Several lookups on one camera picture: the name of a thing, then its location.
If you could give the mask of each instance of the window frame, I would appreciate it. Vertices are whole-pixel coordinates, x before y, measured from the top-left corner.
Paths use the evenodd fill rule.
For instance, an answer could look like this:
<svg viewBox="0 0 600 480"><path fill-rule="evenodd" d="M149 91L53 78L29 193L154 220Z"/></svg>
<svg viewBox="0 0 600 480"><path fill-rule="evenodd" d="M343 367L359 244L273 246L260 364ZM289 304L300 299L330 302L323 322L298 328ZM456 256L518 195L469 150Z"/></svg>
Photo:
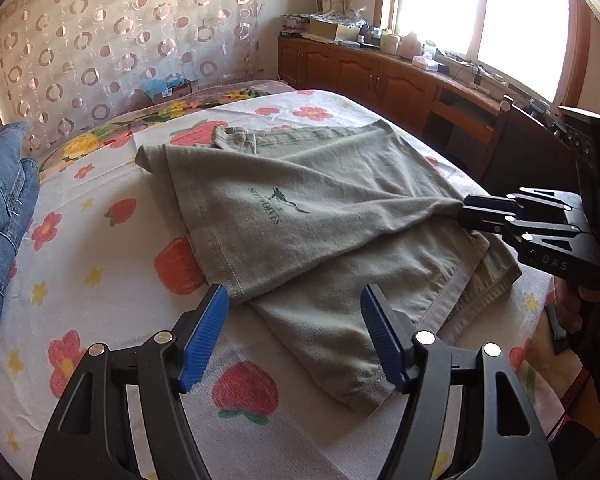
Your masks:
<svg viewBox="0 0 600 480"><path fill-rule="evenodd" d="M378 28L395 30L397 7L398 0L376 0L373 25ZM502 75L506 81L513 83L522 91L531 95L531 97L547 101L546 98L527 87L524 83L503 73L498 68L489 66L478 60L478 52L480 51L480 43L484 31L486 8L487 0L478 0L474 32L468 51L467 53L458 54L461 54L467 61L483 65L490 72ZM580 99L587 62L589 60L590 14L589 7L584 0L569 0L569 30L562 64L562 74L558 80L553 102L548 102L551 111L555 114L558 113L558 105L574 107L577 106Z"/></svg>

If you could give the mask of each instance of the cardboard box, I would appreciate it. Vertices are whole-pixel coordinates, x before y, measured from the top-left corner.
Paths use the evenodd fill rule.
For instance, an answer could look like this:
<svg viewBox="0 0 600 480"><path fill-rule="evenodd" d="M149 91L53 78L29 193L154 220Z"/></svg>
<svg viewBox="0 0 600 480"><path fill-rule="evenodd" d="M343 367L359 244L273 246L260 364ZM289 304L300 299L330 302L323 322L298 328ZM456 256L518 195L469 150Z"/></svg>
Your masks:
<svg viewBox="0 0 600 480"><path fill-rule="evenodd" d="M159 105L167 101L179 99L189 94L191 94L191 83L186 83L184 85L174 86L173 88L169 88L164 92L152 95L151 101L154 105Z"/></svg>
<svg viewBox="0 0 600 480"><path fill-rule="evenodd" d="M339 25L337 23L322 22L311 19L309 22L309 34L315 34L328 40L357 41L360 27L355 25Z"/></svg>

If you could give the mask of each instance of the blue gripper pad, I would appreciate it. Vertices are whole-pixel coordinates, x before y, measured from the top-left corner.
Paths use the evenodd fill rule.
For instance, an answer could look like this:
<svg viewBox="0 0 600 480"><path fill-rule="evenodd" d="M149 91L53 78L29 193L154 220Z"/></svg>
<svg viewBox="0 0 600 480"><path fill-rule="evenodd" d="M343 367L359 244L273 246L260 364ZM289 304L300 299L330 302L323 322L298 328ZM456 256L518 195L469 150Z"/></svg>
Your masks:
<svg viewBox="0 0 600 480"><path fill-rule="evenodd" d="M360 311L386 380L393 384L398 392L405 393L410 380L405 372L404 349L369 286L366 286L360 295Z"/></svg>
<svg viewBox="0 0 600 480"><path fill-rule="evenodd" d="M228 313L229 297L226 288L221 286L206 306L204 314L185 346L182 371L178 376L178 382L184 392L188 392L194 384L202 380Z"/></svg>

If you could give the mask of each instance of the jeans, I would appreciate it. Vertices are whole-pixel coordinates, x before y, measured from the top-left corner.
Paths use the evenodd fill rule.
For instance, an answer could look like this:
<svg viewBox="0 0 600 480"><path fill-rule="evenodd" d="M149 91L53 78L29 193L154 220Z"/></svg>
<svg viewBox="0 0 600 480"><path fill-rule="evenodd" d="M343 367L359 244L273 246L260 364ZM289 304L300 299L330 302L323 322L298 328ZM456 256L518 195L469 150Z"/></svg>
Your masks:
<svg viewBox="0 0 600 480"><path fill-rule="evenodd" d="M20 160L27 123L0 128L0 316L9 273L38 200L40 180L32 158Z"/></svg>

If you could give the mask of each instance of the bed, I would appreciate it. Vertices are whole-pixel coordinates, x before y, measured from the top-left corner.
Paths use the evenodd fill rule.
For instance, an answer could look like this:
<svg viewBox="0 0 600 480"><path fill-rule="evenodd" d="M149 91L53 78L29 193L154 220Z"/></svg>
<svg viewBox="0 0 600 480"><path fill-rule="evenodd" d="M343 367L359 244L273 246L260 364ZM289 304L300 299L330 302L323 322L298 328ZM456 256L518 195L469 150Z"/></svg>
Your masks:
<svg viewBox="0 0 600 480"><path fill-rule="evenodd" d="M90 132L85 134L90 144L82 136L44 164L40 198L11 271L0 326L0 452L23 479L30 478L46 424L85 349L95 342L111 349L140 344L173 326L206 291L179 211L134 163L138 147L205 142L216 125L363 126L378 119L339 95L277 85L280 93L197 109L137 131L125 129L128 121L118 118L122 129L106 138L113 142L102 140L105 136L93 142ZM460 193L483 192L423 142L400 134ZM63 160L66 153L75 160ZM440 336L466 348L496 342L526 374L524 351L551 288L547 274L524 267L506 298L475 319L445 325ZM528 375L522 380L548 432L562 413L560 405L537 395ZM451 395L437 473L452 457L457 393ZM244 409L228 412L226 399ZM215 479L376 478L405 403L394 395L371 417L356 414L315 386L246 304L231 310L204 380L183 397ZM157 479L133 389L130 414L141 472Z"/></svg>

